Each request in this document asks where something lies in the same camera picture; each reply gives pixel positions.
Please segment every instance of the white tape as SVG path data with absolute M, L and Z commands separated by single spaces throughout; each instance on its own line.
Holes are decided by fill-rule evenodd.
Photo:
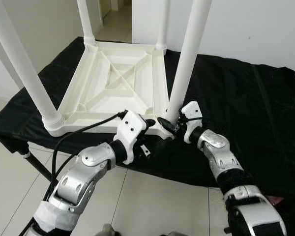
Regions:
M 42 201 L 34 214 L 34 219 L 39 227 L 50 232 L 57 228 L 65 231 L 72 231 L 78 223 L 80 215 L 70 211 L 61 210 L 50 202 Z

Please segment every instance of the black tablecloth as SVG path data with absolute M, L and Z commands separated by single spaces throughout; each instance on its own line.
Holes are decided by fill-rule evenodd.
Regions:
M 83 51 L 79 37 L 39 73 L 56 108 Z M 164 56 L 169 94 L 179 55 L 168 50 Z M 295 72 L 198 55 L 185 103 L 190 100 L 199 102 L 206 118 L 204 126 L 230 140 L 232 152 L 254 183 L 265 194 L 285 197 L 285 211 L 294 212 L 288 218 L 295 217 Z M 78 134 L 60 150 L 74 153 L 112 137 Z M 11 152 L 19 151 L 28 141 L 54 148 L 57 140 L 44 129 L 25 89 L 0 112 L 0 141 Z M 128 168 L 188 184 L 216 186 L 207 159 L 194 146 L 156 136 L 146 136 L 146 140 L 153 156 L 137 155 Z

